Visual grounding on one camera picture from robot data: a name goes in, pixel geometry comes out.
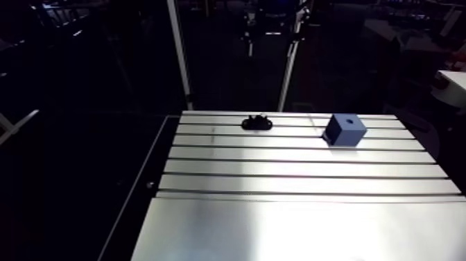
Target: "metal pole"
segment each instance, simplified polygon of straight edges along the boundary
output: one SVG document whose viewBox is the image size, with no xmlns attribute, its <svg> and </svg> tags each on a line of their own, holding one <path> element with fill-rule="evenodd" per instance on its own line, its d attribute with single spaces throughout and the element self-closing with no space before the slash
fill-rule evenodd
<svg viewBox="0 0 466 261">
<path fill-rule="evenodd" d="M 301 29 L 301 15 L 298 13 L 295 20 L 294 33 L 299 33 Z M 295 57 L 299 41 L 294 41 L 288 50 L 288 60 L 286 61 L 285 76 L 283 77 L 282 92 L 278 101 L 278 111 L 283 112 L 285 107 L 286 95 L 288 94 L 288 88 L 290 87 L 291 74 L 293 73 L 293 66 L 295 65 Z"/>
<path fill-rule="evenodd" d="M 173 39 L 175 40 L 175 48 L 176 48 L 176 54 L 178 57 L 178 65 L 180 66 L 184 97 L 187 102 L 188 110 L 193 110 L 193 101 L 190 99 L 191 88 L 189 87 L 188 71 L 186 67 L 186 61 L 184 59 L 183 42 L 181 38 L 180 26 L 178 24 L 178 12 L 177 12 L 175 1 L 176 0 L 166 0 L 166 3 L 167 3 L 167 6 L 169 7 L 171 29 L 173 30 Z"/>
</svg>

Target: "dark background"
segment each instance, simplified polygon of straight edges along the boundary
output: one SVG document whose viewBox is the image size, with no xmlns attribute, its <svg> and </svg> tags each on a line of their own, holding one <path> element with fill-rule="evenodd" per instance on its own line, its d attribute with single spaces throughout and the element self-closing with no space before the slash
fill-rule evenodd
<svg viewBox="0 0 466 261">
<path fill-rule="evenodd" d="M 421 70 L 425 56 L 409 56 L 388 89 L 397 52 L 364 30 L 371 3 L 334 2 L 307 30 L 285 111 L 395 113 L 464 191 L 464 117 L 430 95 L 447 57 Z M 97 260 L 159 134 L 103 256 L 129 260 L 154 193 L 146 183 L 158 184 L 178 122 L 165 115 L 186 109 L 166 2 L 88 5 L 68 22 L 41 6 L 0 1 L 0 112 L 17 122 L 40 110 L 0 146 L 0 258 Z M 228 7 L 217 1 L 206 17 L 202 4 L 178 1 L 195 109 L 275 111 L 288 40 L 262 37 L 247 57 L 243 2 Z"/>
</svg>

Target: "desk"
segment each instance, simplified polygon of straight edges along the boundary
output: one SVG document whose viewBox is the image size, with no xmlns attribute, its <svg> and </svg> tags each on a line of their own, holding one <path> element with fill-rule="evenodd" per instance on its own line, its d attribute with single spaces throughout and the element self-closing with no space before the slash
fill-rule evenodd
<svg viewBox="0 0 466 261">
<path fill-rule="evenodd" d="M 392 115 L 359 115 L 355 148 L 331 115 L 186 111 L 132 260 L 462 260 L 466 198 Z"/>
<path fill-rule="evenodd" d="M 364 27 L 389 42 L 397 38 L 402 51 L 425 51 L 437 53 L 446 53 L 449 51 L 446 48 L 439 47 L 432 41 L 432 38 L 421 31 L 415 31 L 417 33 L 416 36 L 403 40 L 402 34 L 413 30 L 392 26 L 386 20 L 367 19 L 364 21 Z"/>
<path fill-rule="evenodd" d="M 432 95 L 450 106 L 466 108 L 466 72 L 438 71 L 438 73 L 447 79 L 449 84 L 443 90 L 432 88 Z"/>
</svg>

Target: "black clamp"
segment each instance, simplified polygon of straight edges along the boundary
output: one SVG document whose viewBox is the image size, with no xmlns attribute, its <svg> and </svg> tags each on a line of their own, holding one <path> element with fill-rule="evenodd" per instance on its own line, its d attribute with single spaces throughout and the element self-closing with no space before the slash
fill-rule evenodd
<svg viewBox="0 0 466 261">
<path fill-rule="evenodd" d="M 241 127 L 249 131 L 268 131 L 273 127 L 273 123 L 267 119 L 267 116 L 262 117 L 261 115 L 257 115 L 253 118 L 250 115 L 247 119 L 243 120 Z"/>
</svg>

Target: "metal table surface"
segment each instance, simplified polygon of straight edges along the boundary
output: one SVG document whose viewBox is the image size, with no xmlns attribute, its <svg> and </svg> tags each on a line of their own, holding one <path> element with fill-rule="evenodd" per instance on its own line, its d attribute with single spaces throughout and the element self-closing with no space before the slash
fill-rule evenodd
<svg viewBox="0 0 466 261">
<path fill-rule="evenodd" d="M 395 116 L 348 148 L 331 115 L 254 114 L 183 113 L 132 260 L 466 259 L 466 198 Z"/>
</svg>

